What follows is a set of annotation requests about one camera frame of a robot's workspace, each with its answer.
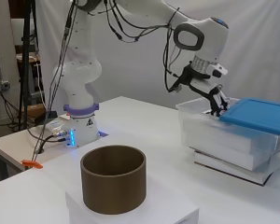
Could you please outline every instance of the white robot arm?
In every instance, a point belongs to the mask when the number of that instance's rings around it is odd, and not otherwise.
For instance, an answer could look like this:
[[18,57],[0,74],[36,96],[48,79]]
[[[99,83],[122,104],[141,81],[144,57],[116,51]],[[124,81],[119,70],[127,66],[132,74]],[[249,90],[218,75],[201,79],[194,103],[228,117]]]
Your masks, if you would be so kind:
[[[80,8],[93,11],[104,0],[85,0]],[[196,51],[195,58],[185,67],[182,76],[169,91],[179,91],[181,85],[189,86],[193,91],[207,98],[211,105],[211,114],[220,116],[229,107],[221,85],[211,82],[211,77],[226,76],[228,71],[218,63],[219,56],[225,47],[229,27],[220,19],[208,18],[194,20],[178,9],[166,4],[163,0],[113,0],[130,13],[149,17],[154,22],[170,22],[174,31],[174,41],[178,48]]]
[[[60,86],[69,100],[66,110],[71,115],[70,138],[67,142],[70,147],[81,147],[99,137],[94,120],[98,105],[85,88],[86,84],[102,73],[91,43],[89,13],[103,5],[110,5],[110,1],[76,0],[77,17],[71,26],[73,33],[63,71],[58,75]],[[219,116],[221,111],[227,110],[229,103],[221,86],[209,81],[211,76],[227,74],[227,70],[217,63],[228,36],[228,26],[224,21],[215,18],[202,21],[191,19],[162,0],[113,0],[113,4],[120,5],[134,15],[149,17],[162,24],[170,23],[168,29],[174,30],[176,46],[196,51],[193,62],[184,68],[183,74],[168,91],[178,91],[181,85],[186,85],[210,101],[212,115]]]

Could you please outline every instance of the cable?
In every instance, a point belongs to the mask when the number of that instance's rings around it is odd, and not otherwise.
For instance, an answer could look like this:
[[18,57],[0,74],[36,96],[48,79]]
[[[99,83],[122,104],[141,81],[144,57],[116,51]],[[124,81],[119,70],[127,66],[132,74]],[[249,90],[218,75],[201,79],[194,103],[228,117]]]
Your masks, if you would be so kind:
[[[35,144],[35,150],[33,152],[32,161],[35,161],[36,158],[37,158],[37,154],[35,154],[35,153],[37,151],[39,141],[43,141],[43,136],[44,136],[44,132],[45,132],[45,129],[46,129],[46,123],[47,123],[47,120],[49,118],[49,113],[51,111],[51,108],[52,108],[57,90],[58,90],[59,85],[60,85],[62,72],[63,72],[64,59],[65,59],[65,55],[66,55],[66,51],[67,51],[69,42],[71,40],[71,36],[72,36],[72,33],[73,33],[73,28],[74,28],[74,24],[75,24],[75,20],[76,20],[76,16],[77,16],[76,1],[78,1],[78,0],[74,0],[72,2],[72,5],[71,5],[71,7],[69,9],[69,12],[68,12],[68,15],[67,15],[65,29],[64,29],[64,33],[63,33],[63,41],[62,41],[62,48],[61,48],[61,53],[60,53],[60,57],[59,57],[59,63],[58,63],[57,69],[55,71],[55,74],[54,74],[53,79],[50,82],[50,86],[49,86],[48,110],[47,110],[47,114],[46,114],[46,117],[45,117],[45,122],[44,122],[44,125],[43,125],[43,128],[42,128],[41,134],[37,138],[37,142]],[[59,72],[60,72],[60,75],[59,75],[58,82],[56,84],[55,79],[56,79],[56,76],[58,75]]]
[[144,26],[138,26],[138,25],[134,25],[132,24],[131,22],[129,22],[128,20],[126,20],[124,18],[124,16],[122,15],[121,11],[119,10],[119,7],[118,7],[118,4],[116,3],[116,0],[113,0],[113,4],[115,6],[115,9],[117,10],[118,14],[121,16],[121,18],[126,22],[128,23],[129,25],[131,25],[133,28],[137,28],[137,29],[141,29],[141,30],[150,30],[150,29],[154,29],[155,26],[147,26],[147,27],[144,27]]
[[[29,129],[27,129],[27,131],[28,131],[28,133],[33,137],[33,138],[35,138],[35,139],[39,139],[39,137],[37,137],[37,136],[35,136],[34,134],[32,134],[31,133],[31,131],[29,130]],[[59,141],[47,141],[47,142],[50,142],[50,143],[57,143],[57,142],[59,142]]]
[[43,106],[45,107],[45,109],[47,110],[47,107],[46,107],[46,104],[45,104],[45,100],[44,100],[44,95],[43,95],[43,92],[40,88],[40,74],[39,74],[39,64],[38,64],[38,61],[35,57],[32,57],[32,59],[35,61],[35,65],[36,65],[36,72],[37,72],[37,86],[38,86],[38,90],[40,92],[40,98],[41,98],[41,102],[43,104]]
[[39,150],[38,150],[37,154],[44,152],[44,145],[48,142],[48,140],[50,140],[53,137],[54,137],[54,135],[50,135],[49,137],[46,137],[44,141],[42,141],[42,143],[39,146]]
[[[106,18],[107,18],[107,22],[108,22],[108,25],[111,29],[111,31],[117,36],[117,38],[124,42],[124,43],[135,43],[137,42],[140,37],[142,36],[145,36],[145,35],[149,35],[151,34],[152,32],[155,32],[156,30],[160,29],[160,28],[167,28],[168,27],[168,24],[165,24],[165,25],[154,25],[154,26],[149,26],[149,27],[137,27],[135,25],[133,25],[132,23],[130,23],[129,21],[126,21],[125,18],[122,16],[119,8],[117,7],[116,5],[116,2],[113,0],[113,6],[112,6],[112,3],[111,3],[112,0],[104,0],[105,2],[105,11],[106,11]],[[137,29],[142,29],[143,31],[139,34],[139,35],[129,35],[127,34],[124,29],[123,29],[123,26],[121,25],[120,23],[120,20],[119,20],[119,17],[115,11],[114,8],[117,7],[117,12],[120,14],[121,18],[126,21],[129,25],[131,25],[132,27],[134,28],[137,28]],[[126,41],[126,40],[123,40],[122,36],[117,32],[117,30],[111,25],[111,22],[110,22],[110,19],[109,19],[109,15],[108,15],[108,11],[112,10],[112,13],[113,13],[113,16],[117,22],[117,25],[119,27],[119,29],[121,30],[121,32],[126,35],[127,37],[129,38],[132,38],[133,41]]]
[[106,12],[111,11],[114,7],[115,7],[115,6],[112,6],[112,8],[110,8],[108,11],[100,11],[100,12],[97,12],[97,13],[95,13],[95,14],[92,14],[92,13],[88,12],[88,14],[91,15],[91,16],[100,15],[100,14],[103,14],[103,13],[106,13]]
[[175,58],[173,59],[176,49],[177,49],[177,45],[175,45],[175,47],[172,50],[171,55],[170,55],[170,61],[169,61],[169,70],[170,71],[171,71],[171,65],[174,64],[175,61],[179,58],[181,51],[182,51],[182,49],[180,49],[179,52],[176,54]]
[[[41,154],[41,153],[43,153],[43,152],[45,151],[45,150],[44,150],[44,145],[45,145],[47,142],[49,142],[49,140],[50,140],[51,138],[53,138],[53,137],[54,137],[54,135],[50,135],[50,136],[46,137],[44,141],[42,141],[42,143],[41,143],[40,146],[39,146],[39,150],[37,151],[37,153],[36,153],[36,155],[35,155],[35,161],[36,161],[36,159],[37,159],[38,154]],[[65,138],[61,138],[61,139],[58,139],[56,142],[65,142],[65,141],[66,141]]]
[[10,107],[12,108],[12,109],[14,109],[16,112],[19,112],[19,109],[16,107],[16,106],[14,106],[10,101],[8,101],[7,100],[7,98],[4,96],[4,94],[0,91],[0,96],[1,96],[1,98],[4,100],[4,102],[5,102],[5,108],[6,108],[6,112],[7,112],[7,115],[8,115],[8,117],[10,118],[10,120],[13,122],[13,123],[16,123],[15,122],[15,120],[14,120],[14,117],[13,117],[13,114],[12,114],[12,112],[11,112],[11,109],[10,109]]
[[171,29],[171,27],[169,27],[169,29],[167,31],[167,42],[166,42],[165,50],[164,50],[164,53],[163,53],[164,68],[165,68],[165,71],[164,71],[164,83],[165,83],[165,88],[166,88],[167,91],[169,91],[168,81],[167,81],[167,74],[168,74],[168,56],[169,56],[169,47],[170,47],[169,45],[170,45],[171,34],[172,34],[172,29]]

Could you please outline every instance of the white curtain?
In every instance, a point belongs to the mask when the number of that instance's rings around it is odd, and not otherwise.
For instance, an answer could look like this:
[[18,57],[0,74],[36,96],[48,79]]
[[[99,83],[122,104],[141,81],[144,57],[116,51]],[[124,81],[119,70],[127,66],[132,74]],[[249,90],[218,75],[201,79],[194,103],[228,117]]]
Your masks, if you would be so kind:
[[[223,84],[226,95],[280,102],[280,0],[167,2],[174,7],[181,7],[182,12],[193,18],[217,17],[230,26],[229,39],[220,58],[220,63],[229,70],[229,74],[216,80]],[[41,64],[45,91],[48,93],[53,66],[59,58],[69,5],[68,0],[38,0],[36,6]],[[134,23],[147,24],[143,18],[133,15],[127,17]],[[145,36],[139,43],[125,44],[119,42],[110,31],[104,14],[93,20],[94,47],[103,67],[102,75],[88,87],[96,102],[123,95],[175,107],[178,103],[198,97],[187,88],[176,95],[167,93],[164,88],[162,53],[165,30]],[[137,32],[128,26],[125,28],[129,33]],[[181,73],[193,55],[192,52],[183,52],[173,66],[174,71]],[[66,96],[59,90],[54,108],[62,112],[65,103]]]

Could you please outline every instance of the white table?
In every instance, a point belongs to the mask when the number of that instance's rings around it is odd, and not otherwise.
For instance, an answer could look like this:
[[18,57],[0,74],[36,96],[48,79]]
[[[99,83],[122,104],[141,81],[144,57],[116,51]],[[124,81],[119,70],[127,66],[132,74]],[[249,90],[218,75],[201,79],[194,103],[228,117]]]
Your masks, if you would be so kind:
[[[39,136],[41,128],[41,126],[32,128],[32,134]],[[7,165],[17,172],[25,170],[21,162],[32,158],[36,141],[27,131],[0,138],[0,181],[8,178]],[[73,150],[70,147],[63,147],[61,143],[46,143],[44,149],[46,153],[38,156],[38,161],[41,163],[53,160]]]
[[144,151],[148,172],[201,208],[200,224],[280,223],[280,171],[260,187],[194,164],[177,111],[120,97],[102,103],[96,118],[108,137],[0,182],[0,223],[71,223],[65,193],[83,205],[81,157],[113,144]]

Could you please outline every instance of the blue lid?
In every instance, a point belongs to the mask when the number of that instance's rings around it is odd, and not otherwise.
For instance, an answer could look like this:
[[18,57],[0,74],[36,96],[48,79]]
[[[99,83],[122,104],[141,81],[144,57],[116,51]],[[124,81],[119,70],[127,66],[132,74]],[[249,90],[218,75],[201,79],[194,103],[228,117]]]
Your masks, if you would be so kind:
[[221,121],[246,128],[280,135],[280,104],[245,98],[232,106]]

